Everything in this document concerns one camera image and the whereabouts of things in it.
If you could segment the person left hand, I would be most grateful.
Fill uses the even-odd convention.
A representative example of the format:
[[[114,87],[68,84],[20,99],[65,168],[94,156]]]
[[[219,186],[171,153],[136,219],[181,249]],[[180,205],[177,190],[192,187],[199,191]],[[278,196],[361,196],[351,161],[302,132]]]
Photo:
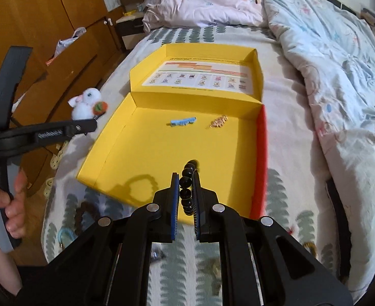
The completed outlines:
[[[19,239],[25,236],[25,198],[27,192],[27,176],[20,169],[14,181],[15,195],[13,200],[9,194],[0,189],[0,209],[5,210],[8,217],[6,229],[11,237]]]

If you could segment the person left forearm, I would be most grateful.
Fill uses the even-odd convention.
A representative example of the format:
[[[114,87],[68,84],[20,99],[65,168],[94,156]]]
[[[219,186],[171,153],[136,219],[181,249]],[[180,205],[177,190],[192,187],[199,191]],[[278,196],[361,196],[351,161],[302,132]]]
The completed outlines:
[[[22,288],[22,280],[12,257],[0,250],[0,284],[9,293],[17,295]]]

